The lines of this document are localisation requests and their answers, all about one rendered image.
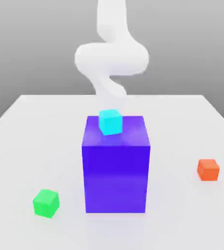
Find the small orange cube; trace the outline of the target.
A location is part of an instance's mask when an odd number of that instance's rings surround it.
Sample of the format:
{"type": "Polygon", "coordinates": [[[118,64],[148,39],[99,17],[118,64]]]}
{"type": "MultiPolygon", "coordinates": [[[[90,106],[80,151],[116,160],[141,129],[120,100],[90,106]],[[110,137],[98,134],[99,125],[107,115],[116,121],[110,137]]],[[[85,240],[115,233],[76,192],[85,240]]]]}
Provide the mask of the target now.
{"type": "Polygon", "coordinates": [[[214,159],[200,159],[197,173],[202,181],[217,181],[220,167],[214,159]]]}

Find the large purple box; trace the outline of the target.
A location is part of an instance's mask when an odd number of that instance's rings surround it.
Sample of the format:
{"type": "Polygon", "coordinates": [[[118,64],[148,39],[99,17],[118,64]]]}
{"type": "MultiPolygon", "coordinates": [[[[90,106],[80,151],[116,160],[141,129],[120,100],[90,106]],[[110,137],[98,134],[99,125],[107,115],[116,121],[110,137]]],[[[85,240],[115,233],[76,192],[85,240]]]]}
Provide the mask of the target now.
{"type": "Polygon", "coordinates": [[[124,116],[122,133],[104,136],[88,116],[82,141],[87,213],[144,213],[150,141],[142,116],[124,116]]]}

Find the small cyan cube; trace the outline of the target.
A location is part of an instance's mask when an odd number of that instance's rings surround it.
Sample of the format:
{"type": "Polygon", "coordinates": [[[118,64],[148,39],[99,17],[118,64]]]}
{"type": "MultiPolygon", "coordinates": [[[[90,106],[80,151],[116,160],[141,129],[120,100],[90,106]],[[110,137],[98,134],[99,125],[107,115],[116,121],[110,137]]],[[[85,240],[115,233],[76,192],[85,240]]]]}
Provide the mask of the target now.
{"type": "Polygon", "coordinates": [[[99,111],[99,128],[105,136],[122,133],[122,115],[116,109],[99,111]]]}

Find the small green cube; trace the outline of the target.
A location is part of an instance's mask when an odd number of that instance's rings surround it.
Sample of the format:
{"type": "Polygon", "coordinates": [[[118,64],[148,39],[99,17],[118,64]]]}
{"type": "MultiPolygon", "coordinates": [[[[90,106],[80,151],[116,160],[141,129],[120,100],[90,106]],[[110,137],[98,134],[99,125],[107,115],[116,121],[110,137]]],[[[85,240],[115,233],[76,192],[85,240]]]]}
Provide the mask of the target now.
{"type": "Polygon", "coordinates": [[[36,215],[52,218],[60,207],[59,193],[49,189],[41,189],[33,199],[33,207],[36,215]]]}

